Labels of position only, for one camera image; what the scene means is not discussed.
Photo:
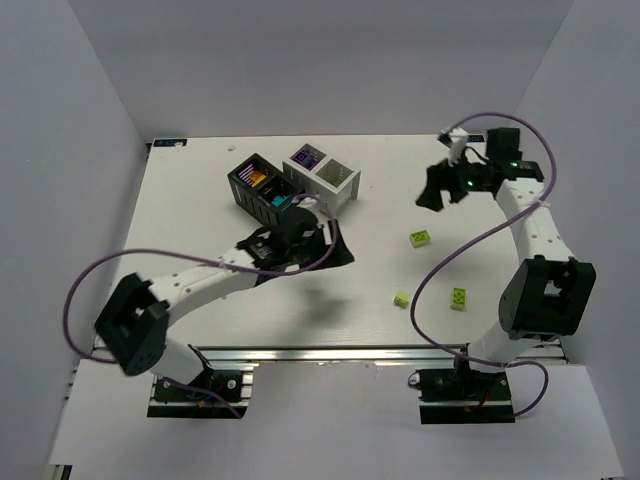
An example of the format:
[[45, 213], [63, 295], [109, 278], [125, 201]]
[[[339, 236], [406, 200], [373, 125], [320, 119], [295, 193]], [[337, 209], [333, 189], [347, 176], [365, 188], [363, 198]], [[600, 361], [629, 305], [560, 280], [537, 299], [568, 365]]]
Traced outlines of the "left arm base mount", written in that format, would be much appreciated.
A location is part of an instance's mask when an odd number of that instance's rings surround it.
[[218, 363], [209, 379], [190, 388], [175, 385], [162, 376], [153, 380], [148, 418], [241, 419], [249, 406], [253, 385], [252, 364]]

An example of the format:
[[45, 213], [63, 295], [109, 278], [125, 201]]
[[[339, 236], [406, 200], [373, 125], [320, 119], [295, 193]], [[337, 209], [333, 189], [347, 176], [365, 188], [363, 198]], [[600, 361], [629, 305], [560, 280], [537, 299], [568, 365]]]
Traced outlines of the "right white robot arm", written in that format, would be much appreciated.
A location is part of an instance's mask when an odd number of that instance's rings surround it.
[[419, 207], [438, 212], [447, 192], [458, 203], [472, 192], [490, 193], [509, 223], [519, 267], [498, 304], [498, 318], [465, 352], [475, 371], [502, 371], [526, 350], [573, 335], [596, 280], [589, 262], [566, 246], [546, 202], [542, 170], [526, 161], [517, 128], [488, 131], [483, 160], [466, 157], [469, 135], [460, 128], [439, 135], [449, 152], [427, 170]]

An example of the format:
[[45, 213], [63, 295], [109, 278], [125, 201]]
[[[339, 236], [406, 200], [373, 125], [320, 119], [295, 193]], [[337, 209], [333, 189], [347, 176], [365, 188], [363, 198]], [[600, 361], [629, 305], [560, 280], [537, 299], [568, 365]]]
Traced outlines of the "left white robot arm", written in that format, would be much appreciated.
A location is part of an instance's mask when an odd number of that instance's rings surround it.
[[320, 222], [292, 207], [279, 224], [260, 227], [213, 261], [164, 277], [123, 277], [95, 322], [97, 335], [122, 372], [150, 371], [190, 391], [204, 390], [214, 370], [201, 352], [170, 338], [170, 328], [193, 311], [280, 276], [353, 263], [337, 220]]

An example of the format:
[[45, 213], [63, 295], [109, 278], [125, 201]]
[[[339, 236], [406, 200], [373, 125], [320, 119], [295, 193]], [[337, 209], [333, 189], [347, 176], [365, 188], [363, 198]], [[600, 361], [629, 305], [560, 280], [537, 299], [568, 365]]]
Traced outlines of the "purple long lego brick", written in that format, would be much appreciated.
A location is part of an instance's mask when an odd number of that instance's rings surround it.
[[312, 148], [301, 148], [291, 157], [291, 160], [307, 170], [312, 170], [319, 162], [317, 153]]

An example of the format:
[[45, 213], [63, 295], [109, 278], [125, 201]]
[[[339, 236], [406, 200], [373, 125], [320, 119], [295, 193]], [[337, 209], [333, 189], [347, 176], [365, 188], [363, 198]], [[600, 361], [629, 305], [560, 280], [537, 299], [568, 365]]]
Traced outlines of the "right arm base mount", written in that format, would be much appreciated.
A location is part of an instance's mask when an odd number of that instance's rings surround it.
[[419, 393], [422, 425], [509, 424], [515, 413], [504, 372], [467, 374], [449, 369], [421, 369], [409, 375], [408, 387]]

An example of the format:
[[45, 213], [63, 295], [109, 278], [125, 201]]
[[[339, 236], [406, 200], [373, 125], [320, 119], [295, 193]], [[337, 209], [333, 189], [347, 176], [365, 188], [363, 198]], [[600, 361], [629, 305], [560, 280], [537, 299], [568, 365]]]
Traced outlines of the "orange lego brick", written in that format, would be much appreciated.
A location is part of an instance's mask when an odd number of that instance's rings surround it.
[[249, 184], [252, 188], [257, 187], [262, 181], [264, 181], [266, 178], [266, 175], [259, 172], [259, 171], [253, 171], [250, 175], [249, 175]]

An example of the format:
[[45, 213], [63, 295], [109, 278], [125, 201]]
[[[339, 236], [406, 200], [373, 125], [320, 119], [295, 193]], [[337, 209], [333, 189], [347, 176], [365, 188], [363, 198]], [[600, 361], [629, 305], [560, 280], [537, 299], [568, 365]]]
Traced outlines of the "pale green lego brick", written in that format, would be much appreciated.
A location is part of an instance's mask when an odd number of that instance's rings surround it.
[[409, 304], [409, 301], [409, 294], [402, 291], [397, 292], [393, 299], [393, 303], [400, 308], [406, 308]]

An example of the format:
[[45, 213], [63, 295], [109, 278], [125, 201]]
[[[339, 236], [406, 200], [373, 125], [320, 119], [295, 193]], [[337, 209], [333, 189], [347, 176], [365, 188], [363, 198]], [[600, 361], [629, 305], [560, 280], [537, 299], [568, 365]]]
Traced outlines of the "teal long lego brick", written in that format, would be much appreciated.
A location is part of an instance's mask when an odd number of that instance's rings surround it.
[[286, 208], [290, 203], [290, 197], [289, 196], [275, 196], [272, 201], [271, 201], [271, 205], [274, 208], [281, 208], [284, 209]]

